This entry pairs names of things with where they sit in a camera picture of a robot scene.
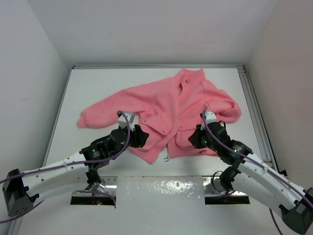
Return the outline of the silver zipper pull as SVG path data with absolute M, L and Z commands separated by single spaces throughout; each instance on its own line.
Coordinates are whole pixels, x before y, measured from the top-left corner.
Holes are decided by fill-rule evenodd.
M 170 159 L 171 159 L 170 153 L 167 152 L 167 155 L 166 155 L 166 157 L 165 157 L 163 160 L 164 160 L 165 162 L 168 162 L 168 161 L 170 161 Z

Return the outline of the pink fleece jacket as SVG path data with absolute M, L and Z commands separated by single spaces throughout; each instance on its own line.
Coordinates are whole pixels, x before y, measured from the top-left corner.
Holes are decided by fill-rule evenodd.
M 81 112 L 81 128 L 104 128 L 117 122 L 118 111 L 139 115 L 142 131 L 149 137 L 133 152 L 153 164 L 167 148 L 170 158 L 210 155 L 209 148 L 195 149 L 189 141 L 200 114 L 212 111 L 217 120 L 235 122 L 242 112 L 238 103 L 205 77 L 204 70 L 180 70 L 175 76 L 121 90 Z

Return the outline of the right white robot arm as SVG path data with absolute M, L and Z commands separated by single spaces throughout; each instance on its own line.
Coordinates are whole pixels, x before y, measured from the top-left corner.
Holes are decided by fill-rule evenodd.
M 313 223 L 313 189 L 298 186 L 264 163 L 218 122 L 197 125 L 188 139 L 196 149 L 209 148 L 228 164 L 219 176 L 224 191 L 240 191 L 280 216 L 291 230 L 304 235 Z

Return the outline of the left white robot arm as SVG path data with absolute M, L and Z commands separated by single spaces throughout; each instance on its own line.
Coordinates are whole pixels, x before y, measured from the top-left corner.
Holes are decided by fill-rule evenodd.
M 9 171 L 0 182 L 8 216 L 22 216 L 50 197 L 90 190 L 101 183 L 99 168 L 107 166 L 128 147 L 143 147 L 148 137 L 139 125 L 118 127 L 62 161 L 31 171 Z

